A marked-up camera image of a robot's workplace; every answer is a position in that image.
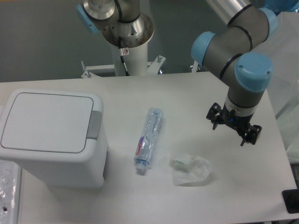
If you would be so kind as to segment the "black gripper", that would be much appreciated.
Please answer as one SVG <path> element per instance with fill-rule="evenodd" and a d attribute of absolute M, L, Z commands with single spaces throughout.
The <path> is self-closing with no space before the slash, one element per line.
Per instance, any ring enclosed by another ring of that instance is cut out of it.
<path fill-rule="evenodd" d="M 237 131 L 239 136 L 242 137 L 242 142 L 240 144 L 241 147 L 245 143 L 254 145 L 262 130 L 261 126 L 250 125 L 252 114 L 245 117 L 237 116 L 232 110 L 228 111 L 226 105 L 224 105 L 223 109 L 221 109 L 221 106 L 218 103 L 214 103 L 210 107 L 206 118 L 213 124 L 213 130 L 215 130 L 219 124 L 222 124 L 223 120 L 223 124 Z"/>

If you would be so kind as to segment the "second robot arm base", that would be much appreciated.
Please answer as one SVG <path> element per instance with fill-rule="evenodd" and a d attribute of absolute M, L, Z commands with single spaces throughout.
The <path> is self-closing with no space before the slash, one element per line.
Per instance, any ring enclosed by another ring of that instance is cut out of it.
<path fill-rule="evenodd" d="M 141 12 L 139 0 L 84 0 L 76 11 L 90 33 L 102 33 L 120 49 L 146 44 L 154 34 L 153 22 Z"/>

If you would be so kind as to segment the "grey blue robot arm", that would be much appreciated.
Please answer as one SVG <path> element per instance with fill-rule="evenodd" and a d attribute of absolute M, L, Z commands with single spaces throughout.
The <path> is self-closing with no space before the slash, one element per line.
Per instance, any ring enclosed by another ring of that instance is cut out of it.
<path fill-rule="evenodd" d="M 254 48 L 276 32 L 277 16 L 268 8 L 255 8 L 248 0 L 210 0 L 208 4 L 227 30 L 221 35 L 199 35 L 191 55 L 228 87 L 228 93 L 224 105 L 214 103 L 206 117 L 214 127 L 227 125 L 234 129 L 242 144 L 255 144 L 262 128 L 250 120 L 274 69 L 271 59 L 254 52 Z"/>

